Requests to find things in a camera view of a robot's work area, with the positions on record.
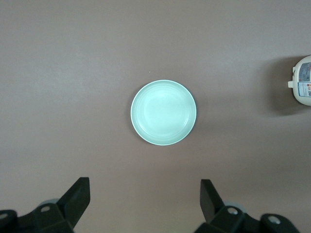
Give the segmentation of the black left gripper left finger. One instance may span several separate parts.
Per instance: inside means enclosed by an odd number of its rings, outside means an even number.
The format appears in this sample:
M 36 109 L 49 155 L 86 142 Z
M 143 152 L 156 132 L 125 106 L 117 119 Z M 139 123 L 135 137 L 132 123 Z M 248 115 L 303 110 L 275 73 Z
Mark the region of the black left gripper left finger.
M 0 211 L 2 233 L 72 233 L 90 203 L 90 182 L 80 177 L 55 203 L 46 202 L 30 213 Z

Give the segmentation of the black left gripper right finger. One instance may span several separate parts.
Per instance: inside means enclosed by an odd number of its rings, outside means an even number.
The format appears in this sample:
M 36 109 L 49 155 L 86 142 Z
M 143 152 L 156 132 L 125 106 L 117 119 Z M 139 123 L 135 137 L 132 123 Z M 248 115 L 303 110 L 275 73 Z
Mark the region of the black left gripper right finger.
M 211 180 L 201 180 L 200 206 L 205 222 L 197 233 L 298 233 L 286 217 L 263 214 L 259 220 L 233 205 L 225 205 Z

